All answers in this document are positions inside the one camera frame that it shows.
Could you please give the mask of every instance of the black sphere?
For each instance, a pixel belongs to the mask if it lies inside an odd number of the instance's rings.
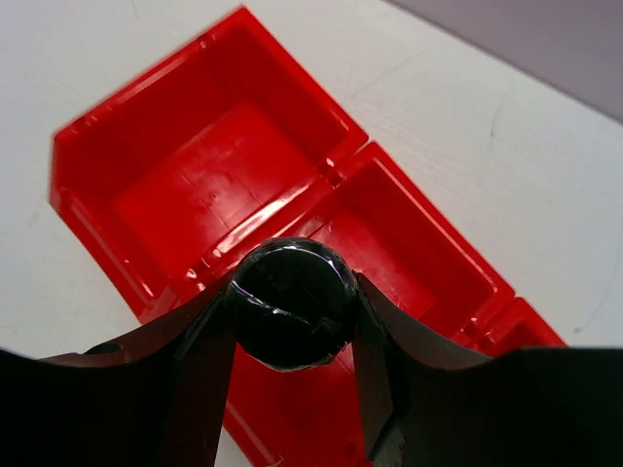
[[[352,340],[356,280],[345,261],[306,238],[268,240],[234,272],[225,303],[244,350],[275,370],[330,363]]]

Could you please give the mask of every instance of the red plastic container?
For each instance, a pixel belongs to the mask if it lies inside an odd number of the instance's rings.
[[[59,131],[50,198],[143,323],[303,235],[463,345],[562,344],[368,139],[240,9]],[[225,426],[258,467],[364,465],[350,349],[295,374],[240,350]]]

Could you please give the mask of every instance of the white surface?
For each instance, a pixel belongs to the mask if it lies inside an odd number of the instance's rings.
[[[1,346],[137,325],[47,204],[50,135],[236,3],[1,3]],[[567,342],[623,343],[623,127],[378,0],[248,5]]]

